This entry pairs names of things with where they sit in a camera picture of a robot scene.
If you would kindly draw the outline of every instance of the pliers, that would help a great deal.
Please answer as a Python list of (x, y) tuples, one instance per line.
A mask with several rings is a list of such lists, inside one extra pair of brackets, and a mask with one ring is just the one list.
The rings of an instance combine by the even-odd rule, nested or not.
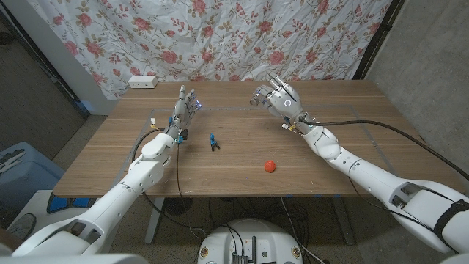
[(217, 141), (215, 140), (215, 136), (213, 134), (210, 134), (210, 145), (212, 146), (212, 151), (215, 151), (215, 147), (217, 147), (220, 150), (220, 146), (218, 146)]

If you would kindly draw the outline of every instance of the robotic arm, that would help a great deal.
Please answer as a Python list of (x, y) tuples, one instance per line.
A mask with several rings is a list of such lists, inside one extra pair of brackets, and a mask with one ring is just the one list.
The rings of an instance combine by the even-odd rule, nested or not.
[(109, 233), (137, 197), (163, 177), (164, 168), (171, 161), (169, 151), (187, 139), (187, 127), (200, 107), (193, 90), (186, 95), (181, 86), (171, 123), (163, 133), (144, 145), (142, 154), (130, 165), (127, 175), (85, 213), (42, 228), (12, 256), (100, 253)]
[(329, 166), (343, 172), (374, 197), (409, 232), (439, 252), (469, 252), (469, 198), (448, 186), (397, 177), (353, 155), (301, 106), (299, 94), (281, 78), (269, 73), (270, 84), (257, 88), (251, 104), (295, 124), (308, 146)]

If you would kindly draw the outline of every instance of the wooden table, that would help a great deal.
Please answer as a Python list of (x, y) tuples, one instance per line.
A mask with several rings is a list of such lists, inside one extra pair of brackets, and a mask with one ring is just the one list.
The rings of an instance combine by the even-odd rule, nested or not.
[[(149, 118), (167, 125), (180, 85), (195, 89), (203, 104), (189, 137), (180, 145), (180, 188), (186, 197), (307, 197), (355, 195), (349, 180), (316, 156), (283, 120), (249, 104), (261, 81), (159, 83), (131, 89), (57, 183), (61, 197), (100, 197), (122, 178), (136, 140), (149, 131)], [(322, 122), (369, 119), (417, 132), (370, 81), (293, 81), (303, 107)], [(329, 128), (352, 153), (400, 177), (433, 180), (462, 191), (442, 161), (393, 131), (373, 125)], [(221, 146), (212, 152), (209, 135)], [(147, 193), (177, 197), (176, 152), (163, 179)], [(276, 162), (274, 173), (264, 164)]]

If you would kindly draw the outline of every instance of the electrical outlet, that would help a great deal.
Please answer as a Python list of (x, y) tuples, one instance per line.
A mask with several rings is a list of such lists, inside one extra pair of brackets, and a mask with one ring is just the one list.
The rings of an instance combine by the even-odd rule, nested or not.
[(132, 76), (129, 80), (130, 88), (155, 88), (157, 83), (156, 76)]

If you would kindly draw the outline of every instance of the palm of robotic hand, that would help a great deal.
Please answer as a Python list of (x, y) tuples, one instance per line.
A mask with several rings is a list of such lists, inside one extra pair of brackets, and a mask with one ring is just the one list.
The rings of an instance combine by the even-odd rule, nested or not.
[(262, 103), (271, 114), (277, 117), (295, 119), (303, 112), (300, 95), (277, 75), (267, 72), (270, 84), (257, 87), (251, 99), (251, 105)]
[(179, 99), (176, 104), (174, 104), (172, 118), (164, 133), (176, 140), (181, 140), (181, 137), (182, 139), (187, 139), (188, 127), (191, 124), (191, 120), (201, 107), (202, 104), (196, 100), (194, 90), (192, 89), (185, 94), (185, 87), (182, 85), (179, 92)]

